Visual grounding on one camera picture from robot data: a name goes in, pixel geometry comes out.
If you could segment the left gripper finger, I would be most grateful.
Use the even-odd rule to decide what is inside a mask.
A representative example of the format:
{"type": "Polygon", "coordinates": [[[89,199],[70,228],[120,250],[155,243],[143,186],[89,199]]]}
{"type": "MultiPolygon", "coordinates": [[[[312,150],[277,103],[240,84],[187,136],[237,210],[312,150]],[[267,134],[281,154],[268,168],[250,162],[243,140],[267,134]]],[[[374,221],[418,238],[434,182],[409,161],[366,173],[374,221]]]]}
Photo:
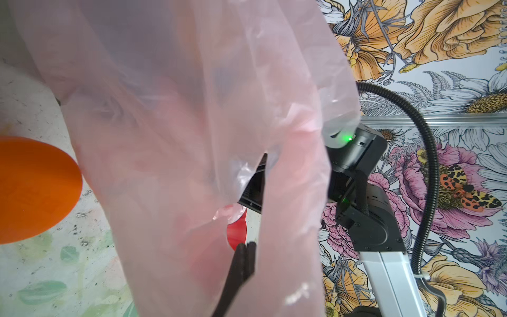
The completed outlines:
{"type": "Polygon", "coordinates": [[[256,243],[236,247],[223,292],[212,317],[224,317],[243,284],[254,274],[256,243]]]}

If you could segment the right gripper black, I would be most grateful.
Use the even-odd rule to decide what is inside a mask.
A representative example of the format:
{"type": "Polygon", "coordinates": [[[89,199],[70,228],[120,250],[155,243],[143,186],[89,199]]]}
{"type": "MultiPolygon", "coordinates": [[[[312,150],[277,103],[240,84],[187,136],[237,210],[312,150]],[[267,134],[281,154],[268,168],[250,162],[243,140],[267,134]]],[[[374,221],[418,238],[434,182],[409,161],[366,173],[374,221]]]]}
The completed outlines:
{"type": "MultiPolygon", "coordinates": [[[[327,198],[330,202],[354,203],[366,213],[368,177],[385,152],[387,141],[363,124],[347,139],[347,144],[340,149],[326,147],[332,167],[327,198]]],[[[262,209],[266,163],[267,155],[264,155],[238,202],[257,213],[262,209]]]]}

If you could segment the pink plastic bag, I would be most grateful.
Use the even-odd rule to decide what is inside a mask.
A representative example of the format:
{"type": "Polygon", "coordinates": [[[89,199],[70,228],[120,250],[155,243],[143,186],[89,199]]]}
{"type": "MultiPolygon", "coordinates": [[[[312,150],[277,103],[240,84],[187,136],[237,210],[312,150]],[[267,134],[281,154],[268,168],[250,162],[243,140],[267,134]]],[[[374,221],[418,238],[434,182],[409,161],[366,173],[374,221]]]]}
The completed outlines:
{"type": "Polygon", "coordinates": [[[228,316],[324,316],[325,142],[360,120],[317,1],[10,1],[62,105],[141,316],[211,316],[263,157],[254,274],[228,316]]]}

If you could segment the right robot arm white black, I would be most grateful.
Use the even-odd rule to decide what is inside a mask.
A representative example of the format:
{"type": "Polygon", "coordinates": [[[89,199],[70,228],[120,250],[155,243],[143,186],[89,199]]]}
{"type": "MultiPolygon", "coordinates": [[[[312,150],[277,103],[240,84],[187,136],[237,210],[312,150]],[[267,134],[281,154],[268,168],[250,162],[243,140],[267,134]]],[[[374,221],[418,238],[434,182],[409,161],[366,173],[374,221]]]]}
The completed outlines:
{"type": "Polygon", "coordinates": [[[381,133],[364,124],[326,142],[331,163],[326,198],[335,205],[331,222],[349,234],[379,305],[360,304],[350,316],[426,316],[386,190],[368,182],[386,148],[381,133]]]}

